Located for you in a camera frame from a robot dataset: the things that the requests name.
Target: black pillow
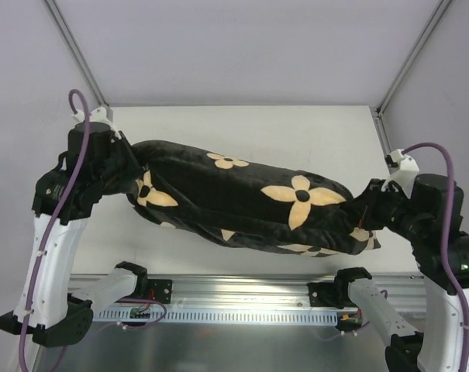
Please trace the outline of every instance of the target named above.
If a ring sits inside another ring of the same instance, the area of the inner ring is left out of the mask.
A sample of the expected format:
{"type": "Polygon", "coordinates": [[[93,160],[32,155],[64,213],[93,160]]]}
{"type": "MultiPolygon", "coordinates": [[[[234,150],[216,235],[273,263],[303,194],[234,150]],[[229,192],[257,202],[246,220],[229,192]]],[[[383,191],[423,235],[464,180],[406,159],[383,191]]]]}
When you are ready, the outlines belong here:
{"type": "Polygon", "coordinates": [[[221,246],[308,257],[380,247],[345,212],[350,191],[328,178],[160,140],[133,152],[146,172],[127,197],[158,225],[221,246]]]}

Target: wire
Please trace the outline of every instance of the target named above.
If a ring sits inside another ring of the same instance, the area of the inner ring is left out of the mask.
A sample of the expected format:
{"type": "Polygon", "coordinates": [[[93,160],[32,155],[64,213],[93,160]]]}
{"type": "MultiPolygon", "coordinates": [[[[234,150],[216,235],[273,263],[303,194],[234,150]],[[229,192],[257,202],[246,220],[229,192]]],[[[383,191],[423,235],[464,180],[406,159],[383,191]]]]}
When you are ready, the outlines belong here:
{"type": "Polygon", "coordinates": [[[443,230],[441,232],[441,262],[443,264],[443,269],[446,272],[446,275],[450,279],[451,284],[453,285],[455,291],[458,293],[460,299],[461,312],[463,315],[463,325],[464,325],[464,334],[463,334],[463,346],[461,347],[461,358],[460,358],[460,372],[466,372],[468,363],[469,363],[469,305],[467,296],[465,296],[464,289],[461,287],[458,282],[457,277],[455,277],[453,270],[450,267],[450,261],[448,258],[448,246],[450,238],[450,224],[451,217],[453,214],[453,200],[454,200],[454,166],[453,160],[451,159],[450,154],[443,146],[437,143],[418,143],[407,149],[403,150],[403,153],[409,153],[410,151],[417,150],[422,147],[432,147],[440,151],[446,161],[447,167],[447,178],[448,178],[448,191],[447,197],[444,205],[444,215],[443,215],[443,230]]]}
{"type": "MultiPolygon", "coordinates": [[[[53,211],[52,216],[50,217],[50,221],[48,222],[47,227],[45,228],[43,237],[41,238],[40,247],[38,249],[39,252],[44,252],[45,249],[47,248],[48,238],[50,237],[51,230],[53,226],[55,225],[55,222],[57,221],[57,217],[60,214],[60,211],[64,207],[64,203],[66,202],[67,198],[69,197],[69,194],[72,191],[76,178],[78,177],[79,171],[81,170],[84,157],[86,155],[86,151],[88,149],[89,134],[90,134],[90,124],[89,124],[90,112],[89,112],[88,102],[86,101],[86,98],[78,89],[72,89],[69,92],[69,105],[71,106],[72,112],[74,114],[77,112],[76,108],[74,107],[74,95],[77,95],[79,97],[83,110],[84,110],[84,135],[83,135],[83,140],[81,144],[81,151],[78,157],[78,161],[76,162],[74,170],[67,183],[67,186],[64,192],[62,193],[62,196],[60,197],[60,200],[57,203],[57,206],[55,207],[55,210],[53,211]]],[[[36,280],[40,272],[42,259],[43,259],[43,254],[37,256],[36,260],[34,261],[33,272],[31,273],[31,278],[29,280],[29,287],[28,287],[27,296],[26,296],[26,315],[24,316],[24,319],[22,320],[22,328],[21,328],[20,341],[19,341],[19,365],[20,365],[20,369],[22,372],[29,372],[29,368],[27,367],[27,363],[26,363],[26,355],[25,355],[27,327],[29,326],[30,314],[33,312],[32,306],[33,306],[34,288],[36,286],[36,280]]],[[[60,353],[58,361],[55,363],[55,365],[50,370],[50,372],[54,372],[60,366],[60,363],[66,351],[67,351],[67,347],[65,346],[62,349],[62,352],[60,353]]]]}
{"type": "MultiPolygon", "coordinates": [[[[148,299],[149,299],[149,300],[153,300],[153,297],[155,297],[155,291],[154,291],[153,288],[152,288],[151,290],[148,291],[148,299]]],[[[141,312],[145,312],[146,310],[148,310],[148,309],[150,308],[151,303],[148,302],[148,303],[146,303],[146,304],[144,304],[144,305],[145,305],[145,306],[144,306],[143,309],[141,309],[141,308],[143,307],[143,305],[141,305],[141,306],[138,308],[138,310],[137,310],[138,314],[141,313],[141,312]]]]}
{"type": "Polygon", "coordinates": [[[145,325],[141,325],[139,327],[134,327],[132,325],[125,325],[125,328],[124,329],[131,329],[131,330],[136,330],[136,329],[148,329],[150,328],[151,326],[157,324],[159,321],[161,321],[162,319],[164,319],[166,316],[167,316],[167,308],[165,307],[164,304],[162,304],[161,302],[159,301],[155,301],[155,300],[139,300],[139,299],[136,299],[136,298],[121,298],[120,300],[118,300],[117,302],[138,302],[138,303],[144,303],[144,304],[150,304],[150,305],[159,305],[162,310],[164,310],[164,312],[162,313],[162,315],[160,315],[157,319],[155,320],[152,320],[151,322],[147,322],[145,325]]]}
{"type": "Polygon", "coordinates": [[[104,325],[103,327],[101,327],[94,335],[93,337],[96,337],[99,333],[103,332],[104,330],[112,327],[112,326],[122,326],[122,329],[126,330],[126,329],[130,329],[130,330],[138,330],[138,329],[147,329],[147,328],[150,328],[151,326],[157,324],[158,322],[160,322],[161,320],[165,319],[165,317],[167,316],[167,308],[165,307],[164,304],[162,304],[161,302],[159,301],[155,301],[155,300],[137,300],[137,299],[128,299],[127,298],[121,298],[120,300],[118,300],[117,302],[139,302],[139,303],[146,303],[148,305],[159,305],[163,310],[164,312],[162,313],[162,315],[158,318],[158,319],[155,319],[151,322],[148,322],[146,325],[142,325],[142,326],[139,326],[139,327],[134,327],[134,326],[131,326],[131,325],[122,325],[121,322],[111,322],[107,325],[104,325]]]}
{"type": "MultiPolygon", "coordinates": [[[[385,299],[387,300],[388,299],[388,296],[389,296],[389,293],[387,290],[383,289],[381,291],[381,293],[384,295],[385,299]]],[[[330,343],[331,341],[334,341],[335,339],[339,339],[340,337],[343,337],[345,335],[349,335],[349,334],[353,334],[355,337],[358,336],[358,333],[359,332],[362,332],[364,331],[366,328],[368,328],[370,326],[370,322],[366,322],[365,324],[363,324],[359,329],[357,329],[356,331],[349,331],[349,332],[344,332],[344,331],[341,331],[339,333],[337,333],[336,335],[334,336],[331,336],[327,339],[324,339],[323,337],[321,337],[318,333],[315,332],[314,329],[311,329],[312,330],[312,333],[313,335],[315,336],[315,338],[317,338],[319,341],[322,341],[323,343],[330,343]]]]}

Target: tan flower pattern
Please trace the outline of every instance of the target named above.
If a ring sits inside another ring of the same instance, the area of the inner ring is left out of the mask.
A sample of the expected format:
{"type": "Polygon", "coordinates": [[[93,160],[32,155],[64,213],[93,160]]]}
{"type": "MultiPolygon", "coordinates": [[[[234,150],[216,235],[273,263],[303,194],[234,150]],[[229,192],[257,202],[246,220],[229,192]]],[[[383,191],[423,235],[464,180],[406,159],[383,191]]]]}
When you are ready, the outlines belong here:
{"type": "Polygon", "coordinates": [[[364,250],[372,250],[375,246],[375,241],[377,240],[377,234],[375,231],[370,232],[367,230],[360,229],[355,227],[353,232],[350,234],[354,239],[359,242],[367,242],[367,246],[364,250]]]}
{"type": "Polygon", "coordinates": [[[338,254],[335,250],[328,250],[327,248],[320,248],[318,251],[309,251],[313,246],[306,246],[304,244],[288,244],[287,246],[278,246],[279,248],[284,248],[285,250],[292,250],[293,252],[298,252],[301,256],[310,256],[317,257],[319,254],[338,254]]]}
{"type": "Polygon", "coordinates": [[[178,203],[169,194],[158,191],[153,187],[149,170],[143,175],[143,178],[138,178],[136,183],[138,184],[138,198],[136,201],[139,205],[146,207],[147,203],[150,203],[160,207],[178,206],[178,203]]]}
{"type": "Polygon", "coordinates": [[[175,226],[172,225],[170,222],[162,222],[162,223],[160,224],[160,226],[162,226],[162,227],[168,227],[168,228],[170,228],[170,229],[175,229],[175,226]]]}
{"type": "Polygon", "coordinates": [[[262,192],[278,202],[293,203],[289,212],[288,224],[291,230],[305,223],[309,217],[312,205],[339,204],[346,199],[328,188],[313,188],[310,190],[310,180],[302,175],[291,179],[292,188],[288,186],[267,186],[262,192]]]}
{"type": "Polygon", "coordinates": [[[217,153],[207,153],[207,157],[215,160],[215,165],[221,169],[231,169],[232,167],[247,167],[250,165],[247,161],[236,159],[235,157],[224,157],[217,153]]]}
{"type": "Polygon", "coordinates": [[[236,233],[235,231],[229,231],[229,230],[224,230],[220,229],[220,232],[222,233],[222,238],[227,241],[233,237],[233,235],[236,233]]]}

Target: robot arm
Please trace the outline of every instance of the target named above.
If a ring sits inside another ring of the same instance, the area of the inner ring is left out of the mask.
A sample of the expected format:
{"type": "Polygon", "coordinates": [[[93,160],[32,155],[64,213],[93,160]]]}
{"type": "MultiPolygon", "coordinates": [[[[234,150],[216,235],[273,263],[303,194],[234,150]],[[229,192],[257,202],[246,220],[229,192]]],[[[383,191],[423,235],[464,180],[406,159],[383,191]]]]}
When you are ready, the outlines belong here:
{"type": "MultiPolygon", "coordinates": [[[[447,178],[417,176],[415,161],[401,150],[391,153],[386,161],[394,170],[391,176],[385,181],[372,180],[347,211],[355,213],[365,229],[388,227],[412,243],[426,287],[425,333],[392,308],[364,268],[340,270],[332,284],[317,287],[319,298],[337,308],[353,303],[362,310],[386,345],[385,358],[391,372],[458,371],[466,327],[460,298],[443,269],[440,252],[447,178]]],[[[469,305],[469,235],[460,231],[462,201],[463,191],[455,187],[449,265],[469,305]]]]}
{"type": "Polygon", "coordinates": [[[55,220],[45,250],[39,250],[42,235],[79,156],[84,113],[77,112],[74,117],[79,123],[69,132],[67,152],[59,156],[58,165],[36,184],[33,253],[22,296],[13,312],[0,318],[0,329],[20,334],[35,261],[43,254],[29,312],[28,333],[33,334],[35,343],[47,347],[79,342],[88,331],[93,314],[126,296],[144,298],[147,290],[147,270],[124,262],[92,286],[67,293],[75,252],[93,205],[103,195],[126,192],[129,183],[143,173],[126,138],[113,129],[103,107],[91,113],[91,132],[83,166],[55,220]]]}

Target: white table surface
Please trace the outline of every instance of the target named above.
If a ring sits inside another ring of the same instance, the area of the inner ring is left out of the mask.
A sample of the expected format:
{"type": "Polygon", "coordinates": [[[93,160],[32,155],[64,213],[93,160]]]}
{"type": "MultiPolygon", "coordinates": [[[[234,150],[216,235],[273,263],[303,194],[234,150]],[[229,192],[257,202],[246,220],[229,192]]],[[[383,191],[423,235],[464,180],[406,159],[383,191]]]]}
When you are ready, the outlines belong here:
{"type": "MultiPolygon", "coordinates": [[[[131,143],[170,140],[262,164],[303,169],[345,184],[355,196],[388,169],[366,106],[217,106],[114,108],[131,143]]],[[[123,260],[153,274],[333,274],[416,271],[409,243],[387,230],[382,248],[358,256],[312,258],[217,246],[190,232],[155,226],[124,195],[94,208],[73,272],[102,274],[123,260]]]]}

